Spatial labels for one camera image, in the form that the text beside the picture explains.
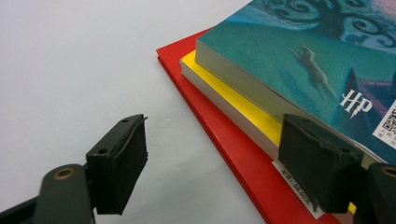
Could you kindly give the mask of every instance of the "yellow book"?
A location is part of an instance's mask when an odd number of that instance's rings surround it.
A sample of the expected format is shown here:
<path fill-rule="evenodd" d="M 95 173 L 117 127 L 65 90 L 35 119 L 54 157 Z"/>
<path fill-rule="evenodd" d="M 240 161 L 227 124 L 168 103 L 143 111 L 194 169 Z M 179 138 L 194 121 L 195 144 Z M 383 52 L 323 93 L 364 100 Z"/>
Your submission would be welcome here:
<path fill-rule="evenodd" d="M 183 76 L 199 89 L 273 160 L 277 160 L 282 124 L 195 61 L 181 59 Z"/>

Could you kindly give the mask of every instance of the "book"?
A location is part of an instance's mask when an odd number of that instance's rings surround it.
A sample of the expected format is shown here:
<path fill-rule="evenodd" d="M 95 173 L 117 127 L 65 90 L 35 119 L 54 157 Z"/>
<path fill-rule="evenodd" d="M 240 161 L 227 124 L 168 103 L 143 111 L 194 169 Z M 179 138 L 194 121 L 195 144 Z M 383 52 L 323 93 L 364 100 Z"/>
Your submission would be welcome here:
<path fill-rule="evenodd" d="M 195 50 L 181 61 L 183 76 L 273 160 L 278 158 L 282 124 L 195 61 Z"/>
<path fill-rule="evenodd" d="M 180 59 L 204 32 L 157 49 L 180 94 L 267 223 L 338 223 L 331 214 L 314 219 L 278 173 L 272 159 L 181 75 Z"/>
<path fill-rule="evenodd" d="M 253 0 L 196 43 L 196 61 L 282 122 L 321 122 L 396 164 L 396 22 L 389 0 Z"/>

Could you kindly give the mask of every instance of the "red cover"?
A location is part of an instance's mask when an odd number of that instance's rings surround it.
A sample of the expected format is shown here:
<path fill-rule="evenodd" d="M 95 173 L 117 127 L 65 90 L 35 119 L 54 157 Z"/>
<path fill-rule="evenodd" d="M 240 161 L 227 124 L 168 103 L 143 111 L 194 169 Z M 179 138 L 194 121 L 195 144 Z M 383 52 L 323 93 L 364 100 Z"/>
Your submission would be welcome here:
<path fill-rule="evenodd" d="M 181 75 L 180 59 L 205 31 L 157 49 L 158 59 L 267 223 L 339 223 L 315 220 L 275 169 L 272 160 Z"/>

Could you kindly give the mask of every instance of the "white label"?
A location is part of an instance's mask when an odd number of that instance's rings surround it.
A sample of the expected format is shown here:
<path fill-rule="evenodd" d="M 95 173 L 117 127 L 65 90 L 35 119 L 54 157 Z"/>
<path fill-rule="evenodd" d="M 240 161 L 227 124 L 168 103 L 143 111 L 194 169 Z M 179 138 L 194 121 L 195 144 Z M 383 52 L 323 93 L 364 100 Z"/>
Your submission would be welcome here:
<path fill-rule="evenodd" d="M 373 135 L 396 149 L 396 101 L 379 122 Z"/>
<path fill-rule="evenodd" d="M 283 176 L 283 178 L 289 184 L 291 189 L 294 191 L 294 193 L 296 193 L 297 197 L 301 200 L 301 202 L 305 205 L 305 207 L 308 209 L 308 211 L 311 213 L 311 215 L 315 219 L 318 219 L 325 214 L 325 212 L 323 212 L 319 207 L 317 207 L 316 211 L 314 210 L 314 205 L 311 203 L 311 201 L 309 201 L 306 194 L 303 192 L 303 190 L 300 188 L 300 186 L 297 184 L 297 182 L 291 176 L 289 171 L 287 171 L 286 168 L 283 167 L 283 165 L 279 164 L 276 161 L 273 161 L 273 165 L 279 171 L 279 173 Z"/>

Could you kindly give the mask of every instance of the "metal screw hole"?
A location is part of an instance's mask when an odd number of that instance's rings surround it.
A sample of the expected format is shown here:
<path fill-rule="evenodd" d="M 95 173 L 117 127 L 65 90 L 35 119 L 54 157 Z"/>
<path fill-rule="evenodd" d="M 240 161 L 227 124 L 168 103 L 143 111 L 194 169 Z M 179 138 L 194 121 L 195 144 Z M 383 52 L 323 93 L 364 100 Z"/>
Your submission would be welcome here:
<path fill-rule="evenodd" d="M 73 168 L 63 168 L 62 170 L 55 173 L 53 176 L 57 180 L 67 179 L 70 176 L 74 175 L 76 170 Z"/>
<path fill-rule="evenodd" d="M 384 167 L 382 168 L 382 172 L 396 178 L 396 168 L 394 167 Z"/>

